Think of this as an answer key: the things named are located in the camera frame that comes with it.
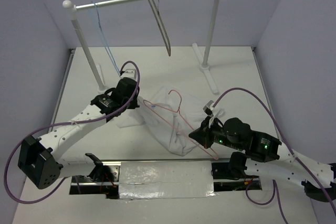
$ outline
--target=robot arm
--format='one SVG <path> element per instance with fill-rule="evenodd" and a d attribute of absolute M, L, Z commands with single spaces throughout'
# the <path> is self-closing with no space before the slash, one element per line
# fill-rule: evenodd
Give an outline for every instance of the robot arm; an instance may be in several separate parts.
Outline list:
<path fill-rule="evenodd" d="M 107 116 L 101 120 L 102 116 L 115 112 L 129 100 L 136 88 L 134 71 L 126 70 L 121 78 L 116 88 L 96 96 L 90 105 L 69 121 L 68 125 L 61 126 L 38 139 L 28 136 L 22 141 L 18 167 L 37 188 L 47 188 L 59 177 L 96 176 L 97 170 L 103 169 L 102 162 L 91 153 L 86 153 L 83 158 L 73 160 L 65 160 L 61 157 L 85 135 L 112 119 Z M 126 109 L 138 107 L 138 93 L 127 108 L 113 117 L 119 116 Z"/>
<path fill-rule="evenodd" d="M 318 177 L 330 197 L 336 199 L 336 164 L 322 164 L 297 152 L 293 156 L 277 138 L 251 130 L 250 125 L 238 118 L 229 119 L 223 124 L 214 118 L 209 109 L 205 107 L 204 110 L 208 116 L 189 137 L 204 148 L 217 143 L 237 150 L 232 153 L 229 162 L 232 174 L 237 177 L 256 175 L 286 180 L 303 187 L 308 197 L 327 201 L 316 181 L 296 160 L 298 157 Z"/>

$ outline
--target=white garment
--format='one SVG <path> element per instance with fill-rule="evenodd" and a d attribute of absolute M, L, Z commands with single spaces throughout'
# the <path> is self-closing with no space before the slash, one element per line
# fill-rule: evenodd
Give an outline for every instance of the white garment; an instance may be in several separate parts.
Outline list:
<path fill-rule="evenodd" d="M 172 89 L 175 88 L 163 86 L 149 101 L 153 104 L 158 104 L 176 111 L 179 107 L 180 97 L 174 91 L 168 94 Z M 199 128 L 201 122 L 206 118 L 206 114 L 203 111 L 206 102 L 200 101 L 196 97 L 183 91 L 177 91 L 182 96 L 181 114 L 194 129 Z M 123 122 L 117 123 L 118 127 L 130 127 L 146 123 L 156 140 L 168 151 L 176 155 L 184 156 L 196 147 L 189 138 L 185 138 L 180 132 L 172 128 L 154 112 L 148 109 L 143 104 L 142 97 L 138 97 L 138 104 L 140 107 L 135 110 L 130 110 L 128 117 Z M 184 134 L 189 135 L 189 133 L 193 131 L 178 113 L 165 110 L 158 106 L 152 106 L 150 103 L 146 104 Z"/>

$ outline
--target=red wire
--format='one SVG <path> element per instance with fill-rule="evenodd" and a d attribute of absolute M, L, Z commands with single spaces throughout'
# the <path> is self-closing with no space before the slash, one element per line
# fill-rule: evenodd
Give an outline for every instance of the red wire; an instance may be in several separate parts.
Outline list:
<path fill-rule="evenodd" d="M 104 182 L 104 174 L 103 174 L 103 177 L 102 177 L 102 179 L 101 179 L 101 185 L 100 185 L 100 189 L 99 189 L 100 193 L 101 193 L 101 189 L 102 189 L 102 187 L 103 187 L 103 182 Z"/>
<path fill-rule="evenodd" d="M 111 184 L 113 185 L 113 187 L 117 187 L 112 180 L 110 180 L 109 176 L 107 176 L 107 174 L 105 173 L 106 178 L 108 179 L 109 182 L 111 182 Z"/>
<path fill-rule="evenodd" d="M 172 91 L 175 91 L 181 98 L 180 100 L 180 104 L 178 105 L 178 109 L 176 111 L 174 110 L 171 110 L 171 109 L 168 109 L 168 108 L 165 108 L 161 105 L 158 105 L 158 104 L 154 104 L 148 100 L 143 100 L 143 104 L 148 108 L 150 109 L 152 112 L 154 112 L 158 117 L 160 117 L 163 121 L 165 121 L 167 124 L 169 124 L 172 128 L 174 128 L 176 131 L 180 132 L 185 138 L 189 139 L 193 144 L 195 144 L 197 147 L 199 147 L 201 150 L 203 150 L 205 153 L 207 153 L 208 155 L 210 155 L 210 157 L 212 157 L 214 160 L 218 160 L 219 159 L 219 155 L 212 149 L 212 148 L 209 148 L 210 150 L 212 150 L 217 156 L 214 157 L 212 154 L 210 154 L 208 151 L 206 151 L 205 149 L 201 148 L 200 144 L 198 144 L 197 142 L 194 142 L 191 138 L 189 138 L 188 135 L 186 135 L 185 133 L 183 133 L 182 131 L 180 131 L 178 128 L 176 128 L 174 125 L 172 125 L 170 122 L 168 122 L 165 118 L 163 118 L 162 116 L 160 116 L 159 114 L 157 114 L 154 110 L 152 110 L 150 107 L 148 107 L 145 102 L 148 102 L 150 105 L 154 105 L 154 106 L 158 106 L 160 108 L 163 108 L 165 110 L 169 110 L 169 111 L 172 111 L 174 113 L 179 113 L 180 117 L 183 119 L 184 122 L 186 122 L 186 124 L 188 124 L 188 126 L 194 131 L 194 128 L 189 124 L 189 122 L 181 115 L 181 110 L 180 110 L 180 107 L 181 107 L 181 103 L 182 103 L 182 96 L 181 94 L 175 90 L 175 89 L 172 89 L 171 91 L 169 91 L 168 94 L 170 94 Z"/>

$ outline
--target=red wire hanger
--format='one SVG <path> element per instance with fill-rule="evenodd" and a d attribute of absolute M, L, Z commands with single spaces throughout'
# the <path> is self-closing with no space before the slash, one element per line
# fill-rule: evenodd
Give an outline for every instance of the red wire hanger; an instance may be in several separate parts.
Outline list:
<path fill-rule="evenodd" d="M 163 118 L 162 116 L 160 116 L 158 113 L 156 113 L 154 110 L 152 110 L 149 106 L 147 106 L 147 103 L 149 103 L 150 105 L 152 106 L 158 106 L 160 108 L 163 108 L 165 110 L 169 110 L 171 112 L 174 112 L 174 113 L 178 113 L 180 115 L 180 117 L 183 119 L 184 122 L 186 122 L 186 124 L 188 124 L 188 126 L 194 131 L 195 129 L 189 124 L 189 122 L 181 115 L 181 103 L 182 103 L 182 96 L 181 94 L 175 90 L 175 89 L 172 89 L 171 91 L 169 91 L 168 94 L 170 94 L 172 91 L 176 92 L 179 96 L 180 96 L 180 103 L 178 105 L 178 109 L 176 111 L 172 110 L 172 109 L 168 109 L 164 106 L 161 106 L 161 105 L 158 105 L 158 104 L 154 104 L 148 100 L 143 100 L 143 104 L 149 109 L 151 110 L 153 113 L 155 113 L 158 117 L 160 117 L 163 121 L 165 121 L 167 124 L 169 124 L 172 128 L 174 128 L 176 131 L 180 132 L 185 138 L 187 138 L 188 140 L 190 140 L 193 144 L 195 144 L 197 147 L 199 147 L 201 150 L 203 150 L 205 153 L 207 153 L 210 157 L 212 157 L 214 160 L 218 160 L 219 159 L 219 155 L 212 149 L 212 148 L 209 148 L 211 149 L 215 154 L 216 156 L 213 156 L 211 153 L 209 153 L 206 149 L 202 148 L 200 144 L 198 144 L 197 142 L 195 142 L 193 139 L 191 139 L 187 134 L 185 134 L 184 132 L 180 131 L 178 128 L 176 128 L 174 125 L 172 125 L 170 122 L 168 122 L 165 118 Z"/>

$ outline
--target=white wall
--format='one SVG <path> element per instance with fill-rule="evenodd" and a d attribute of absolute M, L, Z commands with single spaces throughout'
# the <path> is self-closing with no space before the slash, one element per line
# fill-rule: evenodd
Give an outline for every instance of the white wall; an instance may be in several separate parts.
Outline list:
<path fill-rule="evenodd" d="M 45 0 L 70 47 L 79 45 L 65 11 L 64 0 Z M 81 5 L 91 1 L 72 0 Z M 280 0 L 221 0 L 213 44 L 256 46 Z M 160 0 L 160 13 L 172 46 L 205 45 L 213 0 Z M 110 46 L 163 46 L 147 1 L 100 9 L 103 29 Z M 79 21 L 90 46 L 101 46 L 88 11 Z"/>
<path fill-rule="evenodd" d="M 50 123 L 69 52 L 41 0 L 0 0 L 0 174 L 13 147 L 32 130 Z M 13 193 L 24 174 L 17 156 L 9 168 Z M 0 182 L 1 223 L 12 223 L 17 204 Z"/>
<path fill-rule="evenodd" d="M 256 50 L 292 147 L 325 163 L 336 162 L 335 14 L 336 0 L 281 0 Z M 313 206 L 320 224 L 335 223 L 329 204 Z"/>

